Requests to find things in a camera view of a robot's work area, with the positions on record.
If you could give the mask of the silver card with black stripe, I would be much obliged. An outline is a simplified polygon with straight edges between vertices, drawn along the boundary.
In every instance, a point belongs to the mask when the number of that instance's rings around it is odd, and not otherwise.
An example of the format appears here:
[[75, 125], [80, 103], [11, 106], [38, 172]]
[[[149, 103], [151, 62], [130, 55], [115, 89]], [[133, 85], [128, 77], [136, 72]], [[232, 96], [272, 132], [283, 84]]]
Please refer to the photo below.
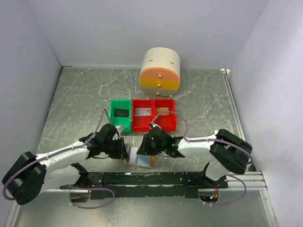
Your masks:
[[134, 109], [134, 116], [151, 116], [152, 110], [147, 107], [138, 107]]

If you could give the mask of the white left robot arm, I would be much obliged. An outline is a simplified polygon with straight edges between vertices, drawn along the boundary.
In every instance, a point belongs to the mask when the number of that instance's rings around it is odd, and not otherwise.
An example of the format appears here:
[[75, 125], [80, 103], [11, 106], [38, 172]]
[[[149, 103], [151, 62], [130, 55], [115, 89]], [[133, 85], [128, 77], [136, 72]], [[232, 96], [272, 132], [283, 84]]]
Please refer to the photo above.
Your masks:
[[127, 159], [122, 125], [109, 123], [100, 131], [80, 138], [75, 143], [52, 152], [34, 155], [23, 153], [2, 179], [3, 196], [25, 205], [39, 194], [56, 187], [87, 186], [88, 171], [80, 164], [105, 153], [111, 159]]

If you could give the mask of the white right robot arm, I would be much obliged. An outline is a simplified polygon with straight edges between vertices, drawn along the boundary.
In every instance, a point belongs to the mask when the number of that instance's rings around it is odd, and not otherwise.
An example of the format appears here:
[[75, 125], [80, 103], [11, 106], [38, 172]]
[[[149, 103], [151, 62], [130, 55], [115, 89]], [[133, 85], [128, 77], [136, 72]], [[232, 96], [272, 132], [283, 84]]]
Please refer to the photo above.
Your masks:
[[229, 174], [242, 175], [252, 158], [252, 146], [231, 132], [220, 129], [208, 137], [172, 137], [160, 127], [153, 127], [145, 134], [137, 151], [138, 155], [156, 156], [164, 152], [172, 158], [210, 154], [215, 161], [206, 165], [201, 184], [213, 187], [217, 181]]

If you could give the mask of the red bin with silver card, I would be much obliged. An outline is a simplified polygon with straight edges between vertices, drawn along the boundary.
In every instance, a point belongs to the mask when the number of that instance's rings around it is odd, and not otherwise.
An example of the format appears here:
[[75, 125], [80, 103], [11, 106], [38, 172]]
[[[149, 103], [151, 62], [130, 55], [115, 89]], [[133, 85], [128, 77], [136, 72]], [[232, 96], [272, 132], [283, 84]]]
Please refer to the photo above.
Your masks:
[[[151, 116], [134, 116], [134, 109], [138, 107], [151, 108]], [[149, 131], [149, 123], [155, 117], [154, 101], [151, 99], [133, 99], [132, 100], [132, 132]]]

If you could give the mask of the round three-drawer mini cabinet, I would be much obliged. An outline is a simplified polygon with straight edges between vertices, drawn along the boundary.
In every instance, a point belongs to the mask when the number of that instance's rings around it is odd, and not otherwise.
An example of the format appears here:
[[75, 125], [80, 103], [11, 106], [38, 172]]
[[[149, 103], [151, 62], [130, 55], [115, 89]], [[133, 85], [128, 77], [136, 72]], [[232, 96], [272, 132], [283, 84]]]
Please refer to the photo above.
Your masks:
[[165, 47], [149, 49], [143, 58], [139, 85], [151, 96], [175, 94], [180, 87], [180, 56], [177, 52]]

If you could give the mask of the red bin with gold card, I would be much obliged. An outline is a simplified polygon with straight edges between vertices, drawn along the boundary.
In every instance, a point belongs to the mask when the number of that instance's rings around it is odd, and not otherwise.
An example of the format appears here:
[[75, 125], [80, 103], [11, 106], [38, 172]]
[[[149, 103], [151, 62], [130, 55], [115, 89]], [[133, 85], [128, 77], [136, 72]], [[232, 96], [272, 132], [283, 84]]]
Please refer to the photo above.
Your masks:
[[[173, 99], [154, 99], [154, 107], [168, 107], [169, 111], [175, 111], [175, 102]], [[177, 125], [177, 117], [173, 113], [169, 115], [160, 115], [155, 122], [165, 131], [175, 131]]]

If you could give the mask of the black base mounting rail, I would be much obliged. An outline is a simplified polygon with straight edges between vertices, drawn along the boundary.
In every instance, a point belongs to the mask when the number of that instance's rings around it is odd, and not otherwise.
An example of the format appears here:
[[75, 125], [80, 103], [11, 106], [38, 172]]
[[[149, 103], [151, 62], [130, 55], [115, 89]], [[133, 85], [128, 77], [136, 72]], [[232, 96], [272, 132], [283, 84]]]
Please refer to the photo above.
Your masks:
[[90, 172], [85, 183], [75, 187], [111, 189], [116, 198], [180, 196], [197, 199], [198, 190], [213, 192], [216, 184], [220, 189], [228, 188], [225, 176], [214, 182], [203, 172]]

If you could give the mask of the gold VIP card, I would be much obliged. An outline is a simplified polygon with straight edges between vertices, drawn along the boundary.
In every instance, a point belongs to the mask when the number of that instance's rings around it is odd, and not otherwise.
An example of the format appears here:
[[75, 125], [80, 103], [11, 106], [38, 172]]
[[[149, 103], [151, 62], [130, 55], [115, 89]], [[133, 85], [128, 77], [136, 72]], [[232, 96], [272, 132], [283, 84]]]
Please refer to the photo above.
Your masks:
[[169, 108], [168, 107], [156, 107], [155, 113], [156, 113], [156, 115], [159, 115], [159, 114], [161, 114], [163, 116], [169, 115]]

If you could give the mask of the green plastic bin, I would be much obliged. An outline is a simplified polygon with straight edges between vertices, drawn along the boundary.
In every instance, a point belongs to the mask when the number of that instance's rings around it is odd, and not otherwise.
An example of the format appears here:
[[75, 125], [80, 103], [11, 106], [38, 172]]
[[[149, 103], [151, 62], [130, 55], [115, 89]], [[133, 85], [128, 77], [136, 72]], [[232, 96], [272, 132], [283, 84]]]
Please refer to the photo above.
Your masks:
[[109, 116], [114, 126], [122, 125], [123, 133], [131, 132], [131, 99], [111, 99]]

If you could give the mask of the aluminium frame rail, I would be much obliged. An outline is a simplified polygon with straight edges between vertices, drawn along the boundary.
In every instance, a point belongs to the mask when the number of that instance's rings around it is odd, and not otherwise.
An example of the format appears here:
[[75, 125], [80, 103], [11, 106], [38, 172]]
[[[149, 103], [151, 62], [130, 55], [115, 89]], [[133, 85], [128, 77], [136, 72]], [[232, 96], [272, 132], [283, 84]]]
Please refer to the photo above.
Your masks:
[[[221, 74], [223, 75], [224, 84], [226, 85], [228, 97], [232, 106], [232, 113], [235, 119], [235, 124], [237, 132], [243, 140], [248, 141], [253, 146], [255, 145], [251, 140], [250, 128], [248, 125], [248, 117], [246, 114], [248, 112], [244, 111], [244, 106], [240, 98], [240, 90], [236, 88], [236, 80], [232, 77], [231, 70], [229, 69], [220, 69]], [[266, 181], [264, 179], [262, 171], [260, 171], [258, 163], [252, 162], [248, 164], [246, 168], [246, 173], [240, 176], [248, 190], [258, 190], [265, 191], [267, 190]]]

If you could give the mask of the tan leather card holder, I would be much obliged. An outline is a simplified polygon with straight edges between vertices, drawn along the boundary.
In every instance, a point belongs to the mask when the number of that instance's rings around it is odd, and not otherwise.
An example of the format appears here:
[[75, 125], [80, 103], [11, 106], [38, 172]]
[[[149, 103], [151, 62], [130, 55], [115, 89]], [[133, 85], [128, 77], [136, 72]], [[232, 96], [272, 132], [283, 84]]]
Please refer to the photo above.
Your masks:
[[127, 164], [126, 160], [121, 160], [122, 165], [152, 169], [153, 163], [156, 162], [156, 156], [137, 155], [137, 162], [135, 165]]

